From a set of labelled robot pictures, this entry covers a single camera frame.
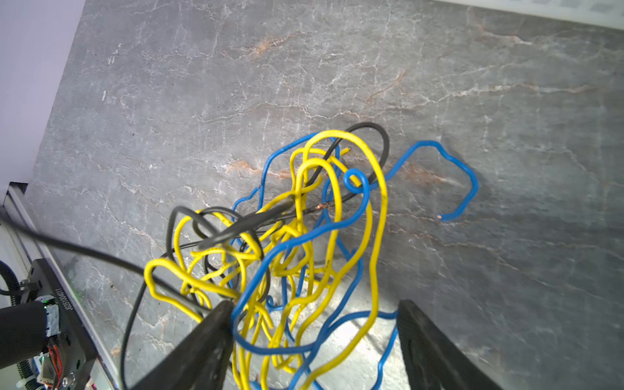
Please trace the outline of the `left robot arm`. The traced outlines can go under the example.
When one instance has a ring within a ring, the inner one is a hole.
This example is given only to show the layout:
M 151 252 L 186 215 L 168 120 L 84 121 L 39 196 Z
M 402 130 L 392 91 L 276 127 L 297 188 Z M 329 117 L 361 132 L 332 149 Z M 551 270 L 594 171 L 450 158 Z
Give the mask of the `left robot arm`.
M 1 263 L 1 367 L 17 365 L 27 389 L 92 389 L 97 350 L 50 262 L 36 259 L 17 279 Z

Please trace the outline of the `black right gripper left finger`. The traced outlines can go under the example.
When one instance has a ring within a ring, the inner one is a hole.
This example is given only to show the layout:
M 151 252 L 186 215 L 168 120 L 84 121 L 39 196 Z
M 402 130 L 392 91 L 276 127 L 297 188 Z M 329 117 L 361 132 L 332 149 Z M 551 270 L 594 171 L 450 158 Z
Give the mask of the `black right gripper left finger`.
M 235 305 L 222 301 L 135 389 L 221 389 L 233 349 Z

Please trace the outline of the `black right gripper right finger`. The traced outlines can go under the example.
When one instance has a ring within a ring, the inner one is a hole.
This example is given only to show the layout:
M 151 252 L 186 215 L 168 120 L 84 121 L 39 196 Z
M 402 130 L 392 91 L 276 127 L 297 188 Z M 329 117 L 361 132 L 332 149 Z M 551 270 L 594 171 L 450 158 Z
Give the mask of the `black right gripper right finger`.
M 396 324 L 410 388 L 501 389 L 411 300 L 399 301 Z

